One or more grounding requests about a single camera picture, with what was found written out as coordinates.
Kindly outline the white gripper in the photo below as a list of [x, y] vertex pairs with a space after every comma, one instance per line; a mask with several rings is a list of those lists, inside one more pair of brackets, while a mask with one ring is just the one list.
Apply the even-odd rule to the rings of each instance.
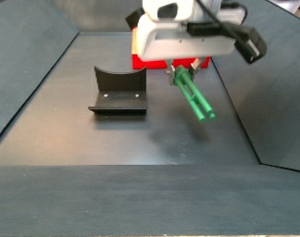
[[168, 59], [170, 85], [176, 84], [173, 59], [197, 57], [189, 67], [189, 73], [194, 76], [207, 60], [203, 56], [228, 55], [233, 52], [236, 40], [216, 30], [197, 36], [190, 34], [192, 23], [204, 24], [207, 30], [213, 24], [196, 0], [142, 0], [142, 10], [137, 54], [142, 61]]

